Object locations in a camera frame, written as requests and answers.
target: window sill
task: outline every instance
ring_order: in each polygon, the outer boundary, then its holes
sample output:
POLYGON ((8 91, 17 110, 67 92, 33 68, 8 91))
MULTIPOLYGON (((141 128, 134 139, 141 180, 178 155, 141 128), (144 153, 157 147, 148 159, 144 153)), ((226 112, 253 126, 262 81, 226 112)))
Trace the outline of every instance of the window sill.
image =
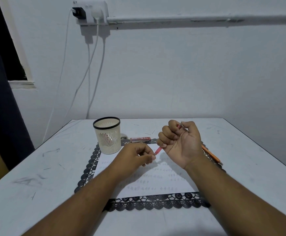
POLYGON ((35 89, 35 85, 33 81, 27 80, 12 80, 9 81, 12 89, 35 89))

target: pen holder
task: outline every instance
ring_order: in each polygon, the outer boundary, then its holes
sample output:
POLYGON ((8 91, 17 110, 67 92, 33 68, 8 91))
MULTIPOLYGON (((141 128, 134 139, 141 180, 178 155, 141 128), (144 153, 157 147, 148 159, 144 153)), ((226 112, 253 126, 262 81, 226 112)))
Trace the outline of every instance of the pen holder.
POLYGON ((121 148, 120 119, 105 117, 93 123, 98 144, 103 154, 113 154, 121 148))

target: wall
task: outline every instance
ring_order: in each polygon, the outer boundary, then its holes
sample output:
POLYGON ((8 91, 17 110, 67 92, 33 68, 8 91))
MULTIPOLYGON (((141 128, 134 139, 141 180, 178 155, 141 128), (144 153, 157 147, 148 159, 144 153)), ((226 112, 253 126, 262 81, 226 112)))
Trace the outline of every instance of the wall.
MULTIPOLYGON (((286 0, 106 1, 110 16, 286 14, 286 0)), ((37 87, 13 90, 36 147, 59 79, 71 2, 7 0, 37 87)), ((63 119, 93 49, 93 28, 82 36, 71 17, 48 136, 86 117, 101 70, 89 118, 223 117, 286 164, 286 25, 171 27, 101 28, 90 75, 63 119)))

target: dark window opening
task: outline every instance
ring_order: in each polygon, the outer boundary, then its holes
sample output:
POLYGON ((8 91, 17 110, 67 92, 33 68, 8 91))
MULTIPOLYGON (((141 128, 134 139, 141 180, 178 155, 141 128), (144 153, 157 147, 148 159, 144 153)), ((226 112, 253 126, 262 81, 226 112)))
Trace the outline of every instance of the dark window opening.
POLYGON ((0 8, 0 55, 8 80, 27 80, 0 8))

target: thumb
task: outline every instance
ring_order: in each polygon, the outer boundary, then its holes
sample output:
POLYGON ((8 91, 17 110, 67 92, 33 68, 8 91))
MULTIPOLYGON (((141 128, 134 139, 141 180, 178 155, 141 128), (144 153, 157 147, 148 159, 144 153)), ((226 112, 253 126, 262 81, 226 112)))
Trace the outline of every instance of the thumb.
POLYGON ((196 127, 196 124, 193 121, 190 122, 181 122, 184 128, 188 128, 189 133, 197 133, 199 132, 198 128, 196 127))
POLYGON ((141 166, 145 163, 149 163, 155 159, 156 159, 156 156, 154 156, 154 155, 137 156, 138 166, 141 166))

